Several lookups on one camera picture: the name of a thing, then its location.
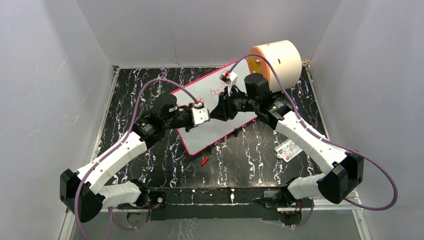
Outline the pink-framed whiteboard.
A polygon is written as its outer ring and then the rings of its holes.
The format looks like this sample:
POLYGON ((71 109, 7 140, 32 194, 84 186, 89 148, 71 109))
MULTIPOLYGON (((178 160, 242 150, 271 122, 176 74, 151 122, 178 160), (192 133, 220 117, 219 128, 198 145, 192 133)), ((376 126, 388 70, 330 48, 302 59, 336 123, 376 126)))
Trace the pink-framed whiteboard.
MULTIPOLYGON (((234 62, 231 62, 186 84, 184 88, 199 102, 202 102, 209 111, 212 111, 218 104, 219 93, 227 86, 219 79, 219 76, 224 70, 229 70, 234 64, 234 62)), ((234 119, 228 121, 211 119, 191 129, 189 132, 186 132, 184 128, 179 128, 176 132, 188 154, 194 156, 254 118, 256 118, 256 115, 253 112, 239 112, 234 119)))

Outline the red marker cap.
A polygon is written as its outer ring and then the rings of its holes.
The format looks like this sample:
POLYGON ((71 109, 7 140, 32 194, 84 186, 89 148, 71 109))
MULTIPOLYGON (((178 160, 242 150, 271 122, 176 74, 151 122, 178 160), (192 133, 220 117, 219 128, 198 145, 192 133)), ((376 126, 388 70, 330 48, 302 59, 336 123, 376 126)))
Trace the red marker cap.
POLYGON ((204 167, 208 161, 209 161, 209 158, 205 157, 201 162, 201 166, 204 167))

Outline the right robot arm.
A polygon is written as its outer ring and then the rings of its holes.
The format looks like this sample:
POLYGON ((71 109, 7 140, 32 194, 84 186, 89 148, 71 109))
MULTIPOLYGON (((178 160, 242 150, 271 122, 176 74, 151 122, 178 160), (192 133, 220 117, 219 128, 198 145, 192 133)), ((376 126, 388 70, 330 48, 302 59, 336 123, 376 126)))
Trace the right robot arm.
POLYGON ((218 104, 210 113, 212 119, 226 122, 239 112, 254 112, 261 122, 293 141, 319 166, 321 174, 292 178, 281 187, 278 198, 282 204, 295 207, 301 199, 315 197, 339 204, 361 183, 364 159, 328 144, 325 137, 297 117, 288 97, 270 90, 261 73, 244 78, 245 92, 235 85, 234 72, 225 70, 219 78, 227 86, 218 95, 218 104))

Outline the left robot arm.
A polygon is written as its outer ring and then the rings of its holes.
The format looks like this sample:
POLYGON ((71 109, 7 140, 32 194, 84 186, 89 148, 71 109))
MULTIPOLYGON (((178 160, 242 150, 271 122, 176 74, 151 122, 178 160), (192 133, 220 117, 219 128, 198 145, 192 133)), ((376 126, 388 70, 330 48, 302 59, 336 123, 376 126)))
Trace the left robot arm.
POLYGON ((113 185, 107 182, 162 140, 167 130, 189 131, 209 120, 209 110, 201 102, 179 106, 173 94, 157 97, 152 108, 144 111, 110 149, 78 170, 67 169, 60 175, 60 200, 82 223, 108 207, 122 204, 147 207, 152 203, 150 189, 140 181, 133 179, 113 185))

